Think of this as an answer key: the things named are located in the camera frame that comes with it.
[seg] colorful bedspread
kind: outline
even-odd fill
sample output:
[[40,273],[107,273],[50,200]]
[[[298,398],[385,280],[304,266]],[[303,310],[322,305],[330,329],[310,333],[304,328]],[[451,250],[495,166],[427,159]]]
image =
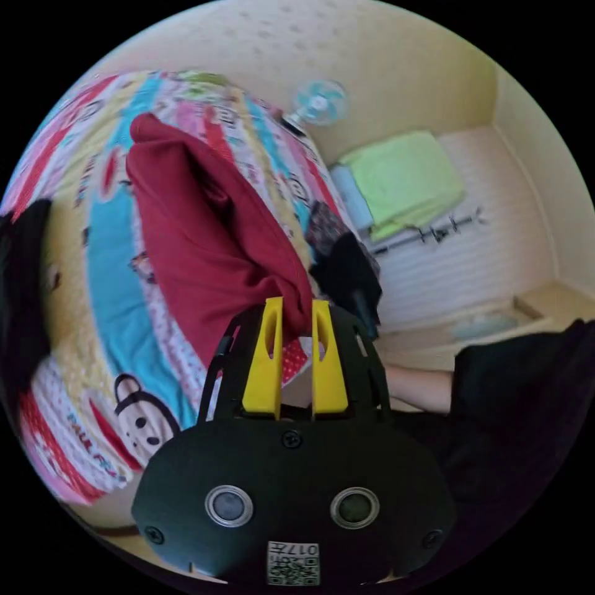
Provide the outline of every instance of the colorful bedspread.
[[[123,487],[161,445],[194,425],[208,362],[165,306],[144,250],[125,157],[133,118],[152,112],[214,147],[258,191],[306,269],[313,201],[345,215],[315,150],[264,102],[223,77],[187,71],[111,76],[48,115],[1,211],[53,200],[43,255],[52,354],[20,403],[30,460],[61,500],[92,503]],[[284,382],[310,340],[284,353]]]

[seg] green towel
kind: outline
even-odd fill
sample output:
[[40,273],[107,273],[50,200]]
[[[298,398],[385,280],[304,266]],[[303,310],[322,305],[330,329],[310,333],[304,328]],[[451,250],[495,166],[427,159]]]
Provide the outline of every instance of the green towel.
[[362,193],[374,225],[372,240],[406,227],[423,227],[460,203],[463,182],[427,131],[395,136],[340,159]]

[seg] clothes rack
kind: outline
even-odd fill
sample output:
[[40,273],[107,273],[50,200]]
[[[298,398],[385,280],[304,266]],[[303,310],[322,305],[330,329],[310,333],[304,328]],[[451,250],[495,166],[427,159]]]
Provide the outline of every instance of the clothes rack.
[[482,207],[478,207],[473,215],[468,215],[462,219],[454,219],[454,217],[450,216],[450,223],[446,225],[439,227],[430,226],[425,231],[418,228],[418,233],[415,235],[397,240],[380,248],[372,249],[371,253],[373,256],[381,256],[394,248],[399,248],[414,242],[422,242],[425,244],[428,239],[434,240],[437,244],[441,244],[447,237],[460,233],[462,227],[466,227],[470,224],[487,225],[488,222],[483,218],[482,213]]

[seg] camera lens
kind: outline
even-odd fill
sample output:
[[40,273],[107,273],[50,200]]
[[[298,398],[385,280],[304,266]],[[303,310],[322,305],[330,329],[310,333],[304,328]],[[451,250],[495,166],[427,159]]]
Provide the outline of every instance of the camera lens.
[[380,511],[380,502],[367,488],[347,488],[337,494],[330,505],[332,519],[344,529],[368,527]]
[[205,498],[205,508],[209,517],[222,527],[241,527],[253,513],[248,494],[234,485],[213,488]]

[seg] metal hanger bar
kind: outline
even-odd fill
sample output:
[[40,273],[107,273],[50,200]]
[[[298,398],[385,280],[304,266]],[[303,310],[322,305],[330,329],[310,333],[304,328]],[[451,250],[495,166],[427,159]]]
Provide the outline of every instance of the metal hanger bar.
[[418,229],[419,234],[411,237],[404,238],[393,242],[382,248],[377,248],[372,251],[373,256],[379,256],[386,254],[388,251],[399,248],[401,246],[412,244],[414,242],[422,241],[424,244],[428,237],[432,237],[437,244],[440,244],[445,238],[451,235],[451,233],[460,233],[460,228],[468,226],[471,223],[479,223],[481,225],[486,224],[486,220],[481,217],[482,209],[478,208],[474,215],[469,215],[463,219],[454,219],[452,216],[449,217],[450,224],[441,227],[429,227],[426,231]]

